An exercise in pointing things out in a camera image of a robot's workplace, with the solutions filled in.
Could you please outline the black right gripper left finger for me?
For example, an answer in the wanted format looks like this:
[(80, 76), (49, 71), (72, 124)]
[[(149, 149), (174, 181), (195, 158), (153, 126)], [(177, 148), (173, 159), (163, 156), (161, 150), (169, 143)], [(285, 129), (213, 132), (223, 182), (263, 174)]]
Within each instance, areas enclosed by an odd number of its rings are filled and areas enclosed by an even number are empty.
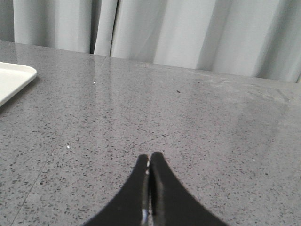
[(87, 226), (147, 226), (149, 215), (149, 158), (142, 154), (125, 184)]

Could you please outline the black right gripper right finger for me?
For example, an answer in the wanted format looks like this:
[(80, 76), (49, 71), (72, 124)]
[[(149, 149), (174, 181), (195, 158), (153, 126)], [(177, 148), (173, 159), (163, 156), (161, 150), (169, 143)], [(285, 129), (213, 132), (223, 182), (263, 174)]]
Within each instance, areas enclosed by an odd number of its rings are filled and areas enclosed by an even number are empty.
[(182, 186), (164, 156), (154, 152), (150, 160), (151, 205), (155, 226), (225, 226)]

